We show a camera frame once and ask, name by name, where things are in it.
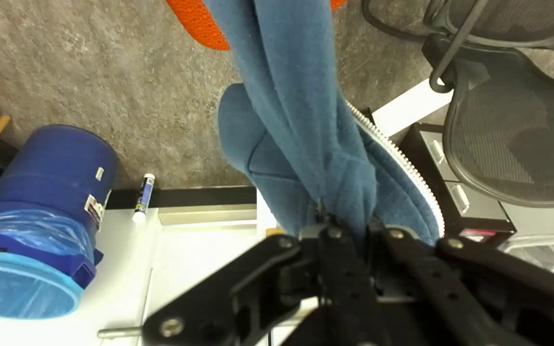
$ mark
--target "drawer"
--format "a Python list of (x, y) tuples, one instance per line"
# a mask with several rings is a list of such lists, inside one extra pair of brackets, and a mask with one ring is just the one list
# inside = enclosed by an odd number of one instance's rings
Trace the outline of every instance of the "drawer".
[(471, 190), (459, 182), (446, 182), (455, 206), (462, 217), (479, 219), (507, 220), (499, 201)]
[(433, 162), (435, 162), (435, 165), (440, 170), (442, 178), (444, 180), (458, 182), (459, 179), (456, 175), (454, 175), (452, 169), (450, 169), (450, 166), (448, 165), (448, 162), (446, 160), (446, 156), (444, 155), (444, 147), (442, 146), (441, 142), (441, 133), (420, 131), (420, 135), (425, 141), (425, 145), (427, 146), (427, 149), (431, 154)]

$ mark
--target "gray carpet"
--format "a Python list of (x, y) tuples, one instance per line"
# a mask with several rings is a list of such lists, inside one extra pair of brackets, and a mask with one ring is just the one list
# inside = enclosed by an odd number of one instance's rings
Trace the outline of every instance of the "gray carpet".
[[(374, 11), (424, 31), (426, 3), (375, 0)], [(357, 107), (376, 109), (428, 76), (420, 46), (372, 28), (360, 0), (334, 23), (341, 88)], [(554, 77), (554, 52), (528, 54)], [(0, 0), (0, 111), (13, 117), (3, 138), (20, 145), (53, 123), (93, 131), (119, 155), (116, 187), (144, 173), (162, 188), (248, 184), (222, 157), (215, 122), (237, 80), (230, 54), (191, 39), (163, 0)]]

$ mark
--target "blue trash can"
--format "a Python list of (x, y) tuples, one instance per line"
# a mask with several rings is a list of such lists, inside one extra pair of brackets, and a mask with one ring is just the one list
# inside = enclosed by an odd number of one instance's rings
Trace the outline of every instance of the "blue trash can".
[(95, 276), (116, 154), (82, 129), (35, 131), (0, 178), (0, 317), (74, 311)]

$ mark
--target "drawer handle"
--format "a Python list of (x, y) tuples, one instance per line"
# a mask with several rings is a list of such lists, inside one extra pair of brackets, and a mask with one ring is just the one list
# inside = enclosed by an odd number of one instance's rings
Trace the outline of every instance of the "drawer handle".
[(431, 147), (429, 149), (435, 164), (441, 164), (444, 162), (446, 155), (444, 155), (444, 147), (441, 146), (440, 142), (434, 139), (433, 142), (431, 142)]
[(457, 208), (459, 208), (459, 212), (461, 214), (466, 213), (469, 210), (470, 202), (461, 185), (453, 186), (450, 189), (450, 194), (453, 196), (453, 199), (457, 204)]

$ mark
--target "sticker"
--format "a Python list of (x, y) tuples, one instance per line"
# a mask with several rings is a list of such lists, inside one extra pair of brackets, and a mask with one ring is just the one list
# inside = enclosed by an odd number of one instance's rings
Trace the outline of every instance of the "sticker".
[(104, 217), (104, 206), (98, 203), (95, 200), (95, 197), (89, 195), (87, 197), (87, 201), (85, 202), (84, 209), (86, 212), (88, 212), (89, 215), (91, 215), (93, 221), (95, 221), (97, 229), (99, 230), (101, 227), (101, 219), (102, 217)]
[(102, 167), (98, 167), (97, 172), (95, 173), (95, 179), (97, 181), (101, 182), (101, 176), (104, 175), (104, 169)]

